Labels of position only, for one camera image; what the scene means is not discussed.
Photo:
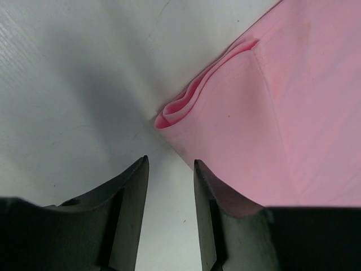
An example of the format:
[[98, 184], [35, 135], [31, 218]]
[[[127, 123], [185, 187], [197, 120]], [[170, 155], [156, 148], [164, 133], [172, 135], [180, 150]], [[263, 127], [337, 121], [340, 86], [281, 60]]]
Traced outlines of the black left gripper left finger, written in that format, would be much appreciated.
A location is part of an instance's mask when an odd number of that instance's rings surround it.
[[134, 270], [148, 177], [143, 156], [58, 206], [1, 198], [1, 269]]

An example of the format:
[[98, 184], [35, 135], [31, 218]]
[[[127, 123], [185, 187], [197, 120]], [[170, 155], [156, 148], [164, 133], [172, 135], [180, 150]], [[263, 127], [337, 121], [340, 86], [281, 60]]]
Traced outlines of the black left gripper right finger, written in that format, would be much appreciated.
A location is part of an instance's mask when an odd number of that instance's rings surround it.
[[263, 207], [194, 162], [203, 270], [359, 270], [360, 209]]

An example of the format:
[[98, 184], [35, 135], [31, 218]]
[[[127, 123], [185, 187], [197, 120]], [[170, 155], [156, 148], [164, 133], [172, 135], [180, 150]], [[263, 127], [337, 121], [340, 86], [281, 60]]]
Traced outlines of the light pink t-shirt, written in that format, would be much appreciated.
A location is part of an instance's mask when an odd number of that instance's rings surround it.
[[360, 206], [360, 1], [280, 1], [155, 119], [262, 206]]

